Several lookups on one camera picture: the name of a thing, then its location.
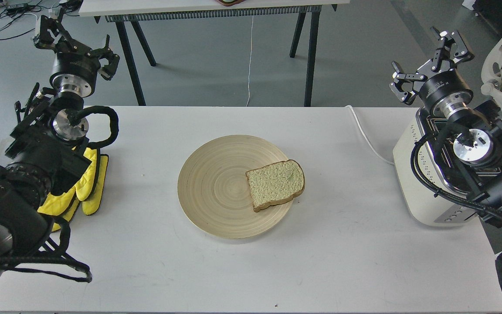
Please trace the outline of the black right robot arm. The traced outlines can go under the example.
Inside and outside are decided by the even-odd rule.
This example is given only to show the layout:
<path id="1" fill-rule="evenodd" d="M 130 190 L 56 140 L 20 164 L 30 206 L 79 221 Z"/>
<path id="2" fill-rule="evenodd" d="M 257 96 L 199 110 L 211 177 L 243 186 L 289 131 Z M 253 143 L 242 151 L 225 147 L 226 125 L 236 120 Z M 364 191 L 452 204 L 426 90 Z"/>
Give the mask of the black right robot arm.
<path id="1" fill-rule="evenodd" d="M 458 65 L 474 54 L 458 31 L 431 28 L 434 55 L 414 73 L 392 62 L 389 87 L 398 100 L 423 106 L 393 148 L 410 214 L 432 227 L 458 227 L 474 217 L 502 227 L 502 110 L 492 100 L 471 109 L 473 91 Z M 502 253 L 495 260 L 502 291 Z"/>

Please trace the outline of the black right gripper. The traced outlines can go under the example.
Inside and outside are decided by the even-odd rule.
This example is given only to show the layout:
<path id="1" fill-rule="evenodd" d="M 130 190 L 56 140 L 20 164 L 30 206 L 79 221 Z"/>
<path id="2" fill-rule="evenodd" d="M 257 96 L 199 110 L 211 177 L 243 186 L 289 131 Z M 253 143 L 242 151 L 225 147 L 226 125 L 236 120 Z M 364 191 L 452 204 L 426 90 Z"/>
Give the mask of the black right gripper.
<path id="1" fill-rule="evenodd" d="M 445 117 L 444 110 L 438 109 L 444 99 L 464 104 L 473 99 L 472 90 L 455 69 L 458 64 L 473 60 L 475 55 L 458 30 L 439 31 L 435 27 L 430 30 L 438 39 L 438 45 L 432 57 L 420 66 L 421 74 L 404 73 L 400 64 L 392 61 L 394 73 L 389 88 L 399 102 L 410 106 L 419 95 L 427 113 Z M 435 75 L 428 78 L 426 74 Z"/>

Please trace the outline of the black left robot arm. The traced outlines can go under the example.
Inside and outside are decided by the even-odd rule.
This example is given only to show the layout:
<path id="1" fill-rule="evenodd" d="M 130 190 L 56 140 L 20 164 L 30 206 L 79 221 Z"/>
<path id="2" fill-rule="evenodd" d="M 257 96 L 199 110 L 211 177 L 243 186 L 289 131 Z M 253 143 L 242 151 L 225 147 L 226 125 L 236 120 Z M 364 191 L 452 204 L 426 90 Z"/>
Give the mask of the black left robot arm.
<path id="1" fill-rule="evenodd" d="M 16 102 L 18 123 L 5 155 L 12 162 L 0 166 L 0 276 L 2 272 L 43 273 L 21 264 L 69 266 L 84 276 L 51 272 L 76 282 L 91 282 L 88 265 L 67 253 L 70 227 L 58 213 L 40 213 L 50 195 L 71 191 L 91 161 L 86 149 L 114 143 L 119 118 L 107 106 L 84 107 L 95 91 L 96 77 L 111 80 L 120 57 L 109 47 L 93 49 L 73 39 L 56 18 L 40 16 L 34 34 L 36 48 L 54 52 L 49 88 L 34 89 L 22 108 Z"/>

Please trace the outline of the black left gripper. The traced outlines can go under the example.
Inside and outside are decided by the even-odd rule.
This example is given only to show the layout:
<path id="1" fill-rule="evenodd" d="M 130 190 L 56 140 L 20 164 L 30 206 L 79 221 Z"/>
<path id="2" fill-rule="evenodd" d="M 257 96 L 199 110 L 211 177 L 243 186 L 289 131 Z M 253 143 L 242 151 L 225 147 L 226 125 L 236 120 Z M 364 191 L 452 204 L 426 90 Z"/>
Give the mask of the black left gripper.
<path id="1" fill-rule="evenodd" d="M 103 39 L 103 47 L 91 49 L 88 57 L 74 53 L 78 52 L 78 44 L 64 29 L 62 20 L 63 16 L 40 16 L 34 29 L 34 47 L 55 53 L 50 76 L 52 88 L 89 97 L 95 91 L 98 74 L 104 80 L 113 79 L 120 57 L 109 46 L 109 34 Z"/>

